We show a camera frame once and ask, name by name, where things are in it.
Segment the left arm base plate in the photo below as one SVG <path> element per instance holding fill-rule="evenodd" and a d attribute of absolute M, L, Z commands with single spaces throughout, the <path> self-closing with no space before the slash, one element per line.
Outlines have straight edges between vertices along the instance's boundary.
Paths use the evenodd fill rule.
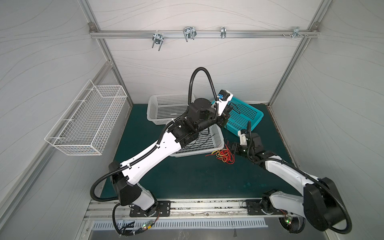
<path fill-rule="evenodd" d="M 134 205 L 130 211 L 131 218 L 169 217 L 171 211 L 170 201 L 155 201 L 147 210 Z"/>

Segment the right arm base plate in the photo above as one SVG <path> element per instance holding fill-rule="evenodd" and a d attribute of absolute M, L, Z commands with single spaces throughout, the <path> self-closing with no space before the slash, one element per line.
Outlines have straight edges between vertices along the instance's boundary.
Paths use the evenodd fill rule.
<path fill-rule="evenodd" d="M 246 210 L 248 216 L 269 215 L 269 213 L 263 210 L 262 203 L 263 203 L 262 199 L 244 200 L 241 203 L 241 208 Z"/>

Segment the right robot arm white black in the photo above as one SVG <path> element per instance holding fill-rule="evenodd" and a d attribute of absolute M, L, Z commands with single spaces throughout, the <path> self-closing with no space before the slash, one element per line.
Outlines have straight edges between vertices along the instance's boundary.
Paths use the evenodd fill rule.
<path fill-rule="evenodd" d="M 247 158 L 260 168 L 278 176 L 291 185 L 298 195 L 272 189 L 263 194 L 259 208 L 265 215 L 280 211 L 281 225 L 291 233 L 300 233 L 306 223 L 316 230 L 331 230 L 348 234 L 353 229 L 352 219 L 336 184 L 329 178 L 310 175 L 272 151 L 266 151 L 261 137 L 252 132 L 251 125 L 238 131 L 239 143 L 233 143 L 233 154 Z"/>

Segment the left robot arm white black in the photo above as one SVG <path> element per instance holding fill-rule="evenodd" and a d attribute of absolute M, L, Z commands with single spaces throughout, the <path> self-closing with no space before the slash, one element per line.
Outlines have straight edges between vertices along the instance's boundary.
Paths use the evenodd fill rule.
<path fill-rule="evenodd" d="M 199 72 L 204 72 L 208 78 L 214 95 L 213 102 L 205 98 L 192 99 L 194 80 Z M 158 201 L 150 191 L 140 185 L 140 179 L 168 156 L 197 140 L 200 132 L 213 125 L 224 128 L 233 109 L 229 105 L 232 98 L 233 94 L 229 91 L 216 92 L 212 77 L 206 68 L 196 68 L 189 82 L 186 111 L 168 122 L 157 141 L 148 148 L 120 164 L 111 164 L 109 173 L 100 177 L 91 186 L 92 200 L 97 202 L 118 200 L 121 206 L 138 206 L 148 213 L 155 210 L 158 207 Z M 98 197 L 95 192 L 96 187 L 107 178 L 110 178 L 117 195 L 108 198 Z"/>

